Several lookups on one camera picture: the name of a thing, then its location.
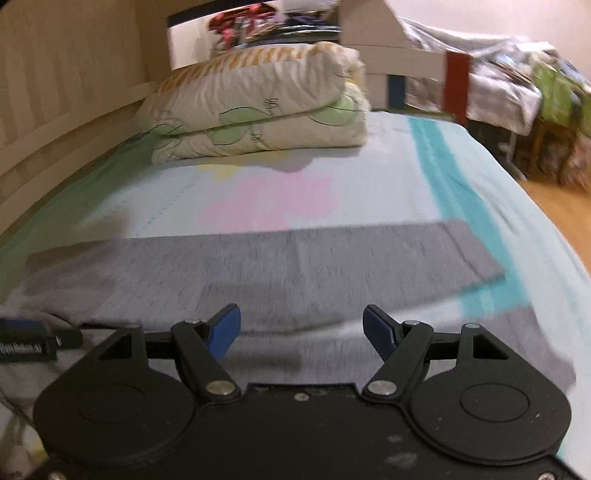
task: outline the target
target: wooden bed frame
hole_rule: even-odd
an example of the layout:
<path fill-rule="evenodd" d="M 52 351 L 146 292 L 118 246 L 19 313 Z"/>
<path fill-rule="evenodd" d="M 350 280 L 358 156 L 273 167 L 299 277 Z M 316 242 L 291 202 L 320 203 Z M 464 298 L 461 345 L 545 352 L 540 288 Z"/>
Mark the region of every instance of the wooden bed frame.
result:
<path fill-rule="evenodd" d="M 0 234 L 137 133 L 142 100 L 171 73 L 175 21 L 252 1 L 9 1 L 0 10 Z M 446 56 L 411 48 L 389 0 L 341 0 L 339 16 L 342 43 L 367 65 L 374 109 L 396 107 L 401 77 L 445 79 Z"/>

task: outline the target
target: gray towel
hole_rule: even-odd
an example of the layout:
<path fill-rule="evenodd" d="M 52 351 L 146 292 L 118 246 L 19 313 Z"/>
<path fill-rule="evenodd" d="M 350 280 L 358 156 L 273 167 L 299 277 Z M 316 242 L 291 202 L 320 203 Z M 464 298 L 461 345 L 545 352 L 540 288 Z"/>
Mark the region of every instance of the gray towel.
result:
<path fill-rule="evenodd" d="M 164 330 L 238 303 L 243 330 L 286 331 L 360 318 L 369 303 L 416 306 L 503 273 L 459 220 L 124 239 L 33 255 L 5 311 Z"/>

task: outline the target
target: mattress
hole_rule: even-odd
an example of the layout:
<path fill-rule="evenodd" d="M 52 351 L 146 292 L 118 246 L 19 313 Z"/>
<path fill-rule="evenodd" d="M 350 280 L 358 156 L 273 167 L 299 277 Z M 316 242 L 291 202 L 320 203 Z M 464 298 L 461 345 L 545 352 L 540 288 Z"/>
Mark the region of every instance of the mattress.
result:
<path fill-rule="evenodd" d="M 573 421 L 559 456 L 591 477 L 591 281 L 556 227 L 460 126 L 368 114 L 359 148 L 261 152 L 154 167 L 147 137 L 40 209 L 0 248 L 5 297 L 34 251 L 109 238 L 465 220 L 507 274 L 457 297 L 401 312 L 436 329 L 532 305 L 553 353 L 573 365 Z M 362 337 L 360 319 L 334 341 Z M 291 339 L 297 349 L 298 337 Z M 296 380 L 283 376 L 284 380 Z"/>

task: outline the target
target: metal screw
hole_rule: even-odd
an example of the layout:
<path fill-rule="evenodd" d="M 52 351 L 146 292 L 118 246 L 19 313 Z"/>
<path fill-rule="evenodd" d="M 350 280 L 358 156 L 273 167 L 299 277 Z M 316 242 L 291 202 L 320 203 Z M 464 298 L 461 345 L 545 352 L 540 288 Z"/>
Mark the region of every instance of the metal screw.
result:
<path fill-rule="evenodd" d="M 374 395 L 392 395 L 398 387 L 388 380 L 374 380 L 368 385 L 368 390 Z"/>
<path fill-rule="evenodd" d="M 296 393 L 294 395 L 294 400 L 295 401 L 308 401 L 310 399 L 310 396 L 307 393 Z"/>
<path fill-rule="evenodd" d="M 214 380 L 205 387 L 212 395 L 230 395 L 236 390 L 236 385 L 228 380 Z"/>

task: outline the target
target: wooden floor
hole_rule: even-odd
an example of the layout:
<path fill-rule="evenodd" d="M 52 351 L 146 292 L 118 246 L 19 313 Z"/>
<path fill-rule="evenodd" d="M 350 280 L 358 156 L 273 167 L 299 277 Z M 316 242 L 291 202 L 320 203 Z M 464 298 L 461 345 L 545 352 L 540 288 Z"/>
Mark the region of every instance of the wooden floor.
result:
<path fill-rule="evenodd" d="M 559 228 L 591 273 L 591 194 L 536 181 L 520 185 Z"/>

